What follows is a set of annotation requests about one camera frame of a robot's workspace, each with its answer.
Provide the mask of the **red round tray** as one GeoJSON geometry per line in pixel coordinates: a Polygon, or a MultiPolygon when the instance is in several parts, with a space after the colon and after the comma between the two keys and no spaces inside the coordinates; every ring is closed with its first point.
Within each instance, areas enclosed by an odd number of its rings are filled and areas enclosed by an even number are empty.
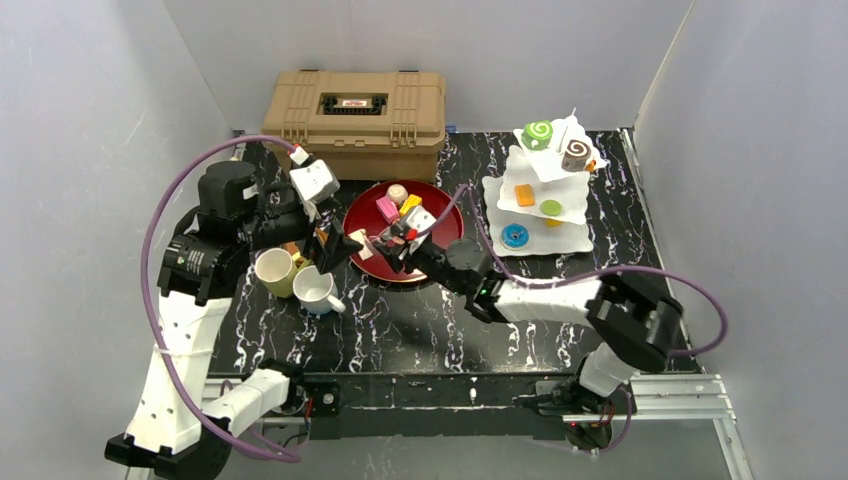
{"type": "MultiPolygon", "coordinates": [[[[440,214],[451,199],[449,194],[425,182],[398,180],[397,184],[403,185],[409,193],[421,197],[423,206],[433,214],[440,214]]],[[[367,234],[374,236],[388,226],[378,211],[376,202],[386,194],[390,185],[391,182],[377,184],[353,198],[343,221],[346,233],[364,229],[367,234]]],[[[447,248],[451,242],[464,236],[464,230],[462,213],[458,206],[454,206],[453,212],[433,230],[430,238],[437,245],[447,248]]],[[[419,270],[411,273],[394,272],[378,253],[367,260],[354,255],[350,259],[350,264],[370,277],[388,283],[415,283],[426,279],[426,275],[419,270]]]]}

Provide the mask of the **yellow green mug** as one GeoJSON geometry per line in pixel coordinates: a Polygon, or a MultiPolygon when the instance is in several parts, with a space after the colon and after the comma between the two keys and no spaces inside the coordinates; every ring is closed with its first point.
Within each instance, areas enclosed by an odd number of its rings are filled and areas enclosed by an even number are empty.
{"type": "Polygon", "coordinates": [[[309,262],[300,254],[292,255],[283,248],[271,248],[256,258],[255,273],[271,294],[289,298],[294,294],[293,282],[297,273],[308,265],[309,262]]]}

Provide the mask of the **white grey mug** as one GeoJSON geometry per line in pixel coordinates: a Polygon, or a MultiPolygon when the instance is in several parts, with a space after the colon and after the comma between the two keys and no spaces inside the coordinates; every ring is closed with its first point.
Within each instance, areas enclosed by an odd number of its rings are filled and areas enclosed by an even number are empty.
{"type": "Polygon", "coordinates": [[[330,273],[320,273],[314,265],[305,267],[296,274],[293,293],[300,305],[310,314],[321,316],[330,312],[346,312],[333,276],[330,273]]]}

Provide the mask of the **pink handled metal tongs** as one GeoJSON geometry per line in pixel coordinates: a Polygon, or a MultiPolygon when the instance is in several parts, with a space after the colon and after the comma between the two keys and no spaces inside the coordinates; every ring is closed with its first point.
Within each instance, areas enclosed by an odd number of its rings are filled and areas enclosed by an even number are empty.
{"type": "Polygon", "coordinates": [[[390,229],[369,237],[372,249],[383,256],[402,256],[407,249],[404,239],[394,235],[390,229]]]}

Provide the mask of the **pink toy cake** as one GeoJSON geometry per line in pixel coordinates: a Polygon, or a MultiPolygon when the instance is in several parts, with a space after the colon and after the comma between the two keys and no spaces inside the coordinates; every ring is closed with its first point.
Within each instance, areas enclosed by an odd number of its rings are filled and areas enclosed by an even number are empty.
{"type": "Polygon", "coordinates": [[[396,203],[387,196],[377,199],[375,201],[375,206],[388,225],[391,225],[400,218],[400,213],[396,203]]]}

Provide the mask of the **yellow toy cake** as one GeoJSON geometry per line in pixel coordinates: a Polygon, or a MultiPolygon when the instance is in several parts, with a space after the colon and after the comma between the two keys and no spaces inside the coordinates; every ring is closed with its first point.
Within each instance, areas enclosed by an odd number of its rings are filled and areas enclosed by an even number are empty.
{"type": "Polygon", "coordinates": [[[400,215],[405,216],[409,211],[411,211],[416,206],[419,206],[421,203],[422,198],[420,196],[415,194],[409,194],[399,208],[400,215]]]}

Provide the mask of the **tan plastic toolbox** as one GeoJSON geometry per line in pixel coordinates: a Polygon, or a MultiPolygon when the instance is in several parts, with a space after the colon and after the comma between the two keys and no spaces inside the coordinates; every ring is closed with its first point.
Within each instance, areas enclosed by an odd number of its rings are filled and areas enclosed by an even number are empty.
{"type": "Polygon", "coordinates": [[[447,131],[434,72],[282,72],[261,132],[298,144],[340,180],[434,182],[447,131]]]}

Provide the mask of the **blue toy donut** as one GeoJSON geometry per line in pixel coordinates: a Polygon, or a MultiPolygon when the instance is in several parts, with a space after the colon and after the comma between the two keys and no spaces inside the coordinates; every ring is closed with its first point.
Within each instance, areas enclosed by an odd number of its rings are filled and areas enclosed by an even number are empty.
{"type": "Polygon", "coordinates": [[[527,246],[529,242],[528,229],[520,224],[512,223],[506,225],[500,234],[502,245],[509,250],[520,250],[527,246]]]}

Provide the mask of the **orange toy cake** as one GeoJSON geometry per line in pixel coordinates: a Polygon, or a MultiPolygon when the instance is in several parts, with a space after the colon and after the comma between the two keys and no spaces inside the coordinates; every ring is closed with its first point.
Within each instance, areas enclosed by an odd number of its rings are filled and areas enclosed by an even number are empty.
{"type": "Polygon", "coordinates": [[[535,205],[534,189],[530,184],[520,184],[514,187],[516,203],[521,208],[535,205]]]}

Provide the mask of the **white tiered cake stand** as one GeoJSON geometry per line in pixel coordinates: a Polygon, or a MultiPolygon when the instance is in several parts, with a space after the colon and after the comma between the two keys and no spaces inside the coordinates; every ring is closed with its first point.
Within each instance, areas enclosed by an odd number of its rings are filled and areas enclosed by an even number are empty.
{"type": "Polygon", "coordinates": [[[587,221],[589,183],[594,173],[604,169],[608,162],[602,158],[579,123],[575,114],[548,120],[554,128],[548,148],[539,151],[527,149],[521,142],[521,131],[513,135],[517,143],[508,150],[504,172],[482,179],[483,202],[488,222],[488,234],[496,255],[544,256],[588,253],[594,244],[590,240],[587,221]],[[562,169],[563,150],[571,139],[578,139],[592,147],[593,158],[586,171],[568,172],[562,169]],[[534,189],[535,205],[521,208],[517,205],[514,187],[530,184],[534,189]],[[548,199],[559,201],[563,206],[558,217],[547,217],[540,211],[540,204],[548,199]],[[559,228],[546,228],[545,219],[564,221],[559,228]],[[517,223],[529,231],[529,242],[520,250],[506,249],[501,241],[501,230],[517,223]]]}

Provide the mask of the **green toy macaron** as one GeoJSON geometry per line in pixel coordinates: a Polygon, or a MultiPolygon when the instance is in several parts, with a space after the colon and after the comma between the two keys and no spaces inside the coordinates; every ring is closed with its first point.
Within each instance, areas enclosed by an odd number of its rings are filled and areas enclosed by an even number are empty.
{"type": "Polygon", "coordinates": [[[548,199],[543,201],[540,206],[540,211],[547,217],[558,217],[562,214],[563,206],[559,201],[548,199]]]}

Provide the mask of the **green swirl roll cake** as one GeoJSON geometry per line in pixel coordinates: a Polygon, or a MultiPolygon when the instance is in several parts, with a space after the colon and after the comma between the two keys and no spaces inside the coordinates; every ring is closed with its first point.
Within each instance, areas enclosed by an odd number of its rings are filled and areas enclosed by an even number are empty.
{"type": "Polygon", "coordinates": [[[554,128],[550,121],[540,120],[527,123],[521,131],[521,142],[529,150],[539,151],[549,147],[554,128]]]}

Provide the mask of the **brown swirl roll cake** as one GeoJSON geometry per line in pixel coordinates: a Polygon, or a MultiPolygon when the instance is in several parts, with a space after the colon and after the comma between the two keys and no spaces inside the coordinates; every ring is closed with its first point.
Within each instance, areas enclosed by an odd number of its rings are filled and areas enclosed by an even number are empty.
{"type": "Polygon", "coordinates": [[[592,147],[588,143],[571,139],[564,147],[561,166],[568,172],[586,171],[592,158],[592,147]]]}

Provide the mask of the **wooden coaster stack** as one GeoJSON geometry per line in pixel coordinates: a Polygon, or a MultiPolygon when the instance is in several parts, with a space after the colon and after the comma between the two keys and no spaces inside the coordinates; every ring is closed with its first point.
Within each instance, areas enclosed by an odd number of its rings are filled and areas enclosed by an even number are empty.
{"type": "MultiPolygon", "coordinates": [[[[328,233],[320,228],[316,228],[314,237],[320,245],[324,245],[327,241],[328,233]]],[[[282,248],[289,253],[296,265],[301,265],[305,261],[296,242],[284,243],[282,248]]]]}

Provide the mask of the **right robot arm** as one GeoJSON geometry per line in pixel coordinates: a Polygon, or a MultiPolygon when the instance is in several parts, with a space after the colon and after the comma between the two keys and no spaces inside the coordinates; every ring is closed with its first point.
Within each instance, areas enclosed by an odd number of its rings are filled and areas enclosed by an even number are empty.
{"type": "Polygon", "coordinates": [[[581,324],[600,337],[582,360],[564,400],[605,399],[642,373],[661,373],[679,333],[679,302],[637,273],[603,274],[559,285],[553,280],[509,277],[478,242],[460,238],[443,248],[425,238],[388,234],[373,240],[394,271],[419,270],[465,300],[485,323],[550,321],[581,324]]]}

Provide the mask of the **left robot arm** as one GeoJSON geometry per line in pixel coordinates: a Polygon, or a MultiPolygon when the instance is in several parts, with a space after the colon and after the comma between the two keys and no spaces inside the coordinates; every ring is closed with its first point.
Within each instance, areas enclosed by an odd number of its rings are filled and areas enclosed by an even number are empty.
{"type": "Polygon", "coordinates": [[[308,160],[273,186],[280,196],[273,204],[252,164],[223,161],[206,168],[197,181],[198,204],[175,226],[157,278],[149,277],[148,265],[141,268],[153,350],[132,419],[106,443],[108,461],[164,479],[214,479],[233,451],[300,461],[297,448],[242,440],[273,409],[305,405],[295,365],[266,360],[217,400],[204,403],[202,396],[219,329],[256,251],[303,241],[322,273],[352,254],[352,242],[338,230],[323,242],[315,234],[318,208],[338,188],[325,162],[308,160]]]}

